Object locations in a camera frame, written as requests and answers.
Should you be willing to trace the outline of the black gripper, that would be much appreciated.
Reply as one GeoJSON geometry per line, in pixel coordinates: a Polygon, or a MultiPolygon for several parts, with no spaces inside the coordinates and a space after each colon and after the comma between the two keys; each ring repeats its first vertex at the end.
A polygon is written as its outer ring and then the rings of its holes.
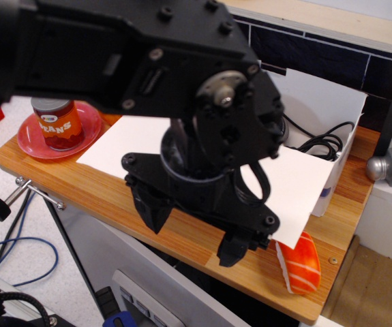
{"type": "Polygon", "coordinates": [[[159,154],[128,153],[121,165],[132,190],[135,208],[145,225],[158,234],[172,209],[225,231],[217,256],[232,267],[248,249],[268,246],[280,220],[265,202],[269,179],[248,147],[215,148],[212,163],[200,141],[174,127],[161,141],[159,154]]]}

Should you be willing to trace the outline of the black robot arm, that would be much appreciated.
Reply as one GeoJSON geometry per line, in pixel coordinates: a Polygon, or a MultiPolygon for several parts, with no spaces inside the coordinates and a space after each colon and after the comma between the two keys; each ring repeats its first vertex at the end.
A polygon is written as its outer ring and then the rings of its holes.
{"type": "Polygon", "coordinates": [[[230,267],[278,230],[260,160],[278,155],[284,108],[222,3],[0,1],[0,105],[15,95],[170,119],[159,154],[121,160],[154,232],[174,208],[202,219],[230,267]]]}

